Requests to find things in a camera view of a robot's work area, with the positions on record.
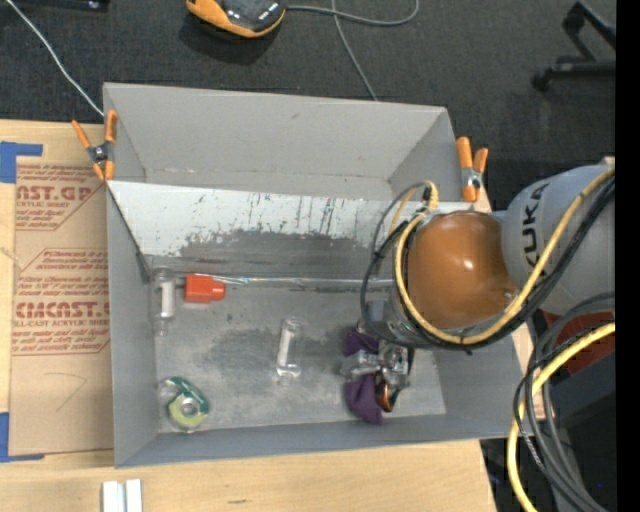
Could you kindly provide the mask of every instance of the orange object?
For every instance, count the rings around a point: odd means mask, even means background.
[[[262,37],[271,32],[280,24],[285,14],[285,11],[283,10],[280,17],[272,25],[264,30],[254,32],[250,28],[233,23],[229,18],[229,9],[223,10],[216,0],[187,0],[186,6],[191,14],[206,21],[207,23],[210,23],[214,27],[221,28],[222,30],[226,30],[232,34],[237,34],[248,39]]]
[[[471,143],[468,137],[460,137],[456,140],[456,148],[458,149],[458,159],[460,160],[460,169],[473,167],[473,159],[471,158]]]
[[[547,311],[542,311],[542,315],[548,327],[551,327],[551,325],[560,318],[560,316],[554,315],[553,313],[549,313]],[[615,316],[613,315],[613,313],[592,313],[589,315],[583,315],[574,318],[573,320],[569,321],[567,325],[565,325],[564,328],[560,331],[560,334],[558,334],[556,345],[559,345],[564,340],[570,338],[575,334],[578,334],[587,327],[597,325],[602,322],[611,322],[613,320],[615,320]],[[564,367],[570,375],[575,375],[587,366],[591,366],[592,364],[600,361],[600,359],[604,359],[610,353],[615,352],[615,350],[616,335],[615,333],[612,333],[609,336],[605,336],[596,343],[593,343],[589,346],[588,349],[577,353],[574,357],[569,359],[569,361],[564,364]]]
[[[462,171],[462,199],[467,203],[475,203],[478,200],[481,174],[487,166],[489,150],[480,148],[475,157],[471,152],[471,142],[468,137],[458,137],[456,140],[458,160]]]
[[[488,156],[489,150],[487,148],[480,148],[476,151],[476,155],[473,157],[473,170],[482,174],[487,167]]]
[[[82,147],[89,153],[89,157],[93,162],[93,170],[101,181],[113,179],[115,166],[111,160],[112,147],[116,142],[116,124],[118,123],[118,114],[115,110],[107,113],[105,122],[105,141],[99,146],[92,146],[80,124],[74,119],[71,126],[76,131],[76,135],[80,140]]]
[[[500,313],[516,287],[502,258],[499,222],[464,210],[435,217],[409,248],[407,284],[416,309],[438,329]]]
[[[222,300],[227,287],[211,276],[189,274],[184,286],[184,301],[209,304],[212,300]]]

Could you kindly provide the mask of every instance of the purple object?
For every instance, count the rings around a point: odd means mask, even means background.
[[[377,354],[378,340],[356,329],[351,329],[344,338],[342,351],[348,357],[361,349]],[[347,406],[352,413],[368,423],[382,424],[382,409],[376,402],[373,375],[364,375],[357,381],[347,382],[344,389]]]
[[[347,405],[353,414],[368,423],[382,425],[382,409],[376,403],[373,375],[365,375],[344,385]]]

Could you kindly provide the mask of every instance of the orange sphere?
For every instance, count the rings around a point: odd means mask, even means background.
[[[500,313],[516,292],[502,257],[500,223],[474,211],[435,217],[409,248],[407,291],[438,329],[473,326]]]

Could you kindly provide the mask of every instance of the transparent cylinder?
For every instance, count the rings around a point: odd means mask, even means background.
[[[300,342],[303,325],[297,318],[285,318],[280,331],[280,344],[276,359],[276,371],[283,383],[289,383],[300,375]]]
[[[167,334],[176,314],[176,278],[173,270],[156,268],[149,284],[149,319],[156,336]]]

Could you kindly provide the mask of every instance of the gray box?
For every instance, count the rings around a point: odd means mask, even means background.
[[[381,426],[348,410],[338,373],[389,201],[429,179],[442,211],[470,208],[446,109],[109,83],[104,106],[119,115],[107,199],[116,466],[507,434],[521,377],[511,338],[473,355],[419,350]],[[202,305],[178,293],[167,335],[154,336],[157,266],[215,275],[226,296]],[[389,284],[383,275],[374,293]],[[305,326],[302,373],[283,386],[289,316]],[[192,434],[158,398],[176,375],[211,404]]]

